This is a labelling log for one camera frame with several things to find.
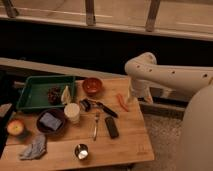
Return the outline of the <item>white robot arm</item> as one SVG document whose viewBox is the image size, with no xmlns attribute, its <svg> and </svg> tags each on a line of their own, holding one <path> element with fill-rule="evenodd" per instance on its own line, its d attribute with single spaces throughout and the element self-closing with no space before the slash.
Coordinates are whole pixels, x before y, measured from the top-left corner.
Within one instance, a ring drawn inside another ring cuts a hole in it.
<svg viewBox="0 0 213 171">
<path fill-rule="evenodd" d="M 213 67 L 158 65 L 145 52 L 128 60 L 125 72 L 135 97 L 146 96 L 144 81 L 192 96 L 182 121 L 176 171 L 213 171 Z"/>
</svg>

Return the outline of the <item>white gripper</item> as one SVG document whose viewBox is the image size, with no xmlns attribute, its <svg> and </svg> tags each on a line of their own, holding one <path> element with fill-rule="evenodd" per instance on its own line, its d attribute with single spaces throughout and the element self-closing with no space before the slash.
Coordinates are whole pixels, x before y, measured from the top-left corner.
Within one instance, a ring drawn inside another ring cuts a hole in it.
<svg viewBox="0 0 213 171">
<path fill-rule="evenodd" d="M 147 103 L 152 103 L 153 98 L 147 81 L 139 79 L 130 79 L 127 101 L 130 102 L 134 98 L 143 98 Z"/>
</svg>

